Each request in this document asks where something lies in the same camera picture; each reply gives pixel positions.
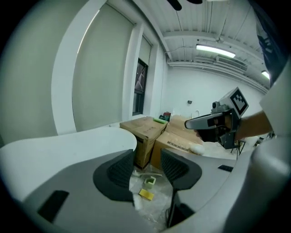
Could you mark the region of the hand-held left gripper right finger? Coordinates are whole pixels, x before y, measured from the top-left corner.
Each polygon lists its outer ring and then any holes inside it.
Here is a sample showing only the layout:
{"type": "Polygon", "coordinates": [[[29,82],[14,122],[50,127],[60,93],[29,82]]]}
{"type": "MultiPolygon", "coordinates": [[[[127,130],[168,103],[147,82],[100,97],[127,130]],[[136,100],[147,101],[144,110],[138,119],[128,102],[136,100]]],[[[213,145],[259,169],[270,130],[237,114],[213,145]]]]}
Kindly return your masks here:
{"type": "Polygon", "coordinates": [[[198,212],[220,189],[235,161],[182,152],[161,150],[161,167],[173,191],[167,210],[171,228],[198,212]]]}

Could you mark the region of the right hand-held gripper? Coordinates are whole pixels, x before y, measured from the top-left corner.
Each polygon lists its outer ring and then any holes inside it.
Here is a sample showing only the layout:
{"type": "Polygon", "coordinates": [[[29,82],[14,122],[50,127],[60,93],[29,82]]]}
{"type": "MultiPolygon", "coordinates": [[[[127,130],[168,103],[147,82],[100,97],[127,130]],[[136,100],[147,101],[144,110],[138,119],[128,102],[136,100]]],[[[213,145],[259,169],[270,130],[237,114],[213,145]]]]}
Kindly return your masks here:
{"type": "Polygon", "coordinates": [[[225,149],[237,148],[236,132],[248,107],[237,87],[213,102],[210,114],[185,121],[185,127],[195,130],[204,142],[217,142],[225,149]]]}

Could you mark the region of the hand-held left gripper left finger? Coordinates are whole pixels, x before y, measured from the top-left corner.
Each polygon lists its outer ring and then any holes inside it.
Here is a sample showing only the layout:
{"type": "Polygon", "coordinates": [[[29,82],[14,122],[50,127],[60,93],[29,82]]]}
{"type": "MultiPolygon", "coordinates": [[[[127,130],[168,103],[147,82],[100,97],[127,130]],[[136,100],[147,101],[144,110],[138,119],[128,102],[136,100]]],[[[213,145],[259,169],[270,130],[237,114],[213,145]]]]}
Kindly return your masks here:
{"type": "Polygon", "coordinates": [[[70,165],[49,178],[24,206],[47,232],[151,233],[129,190],[133,150],[70,165]]]}

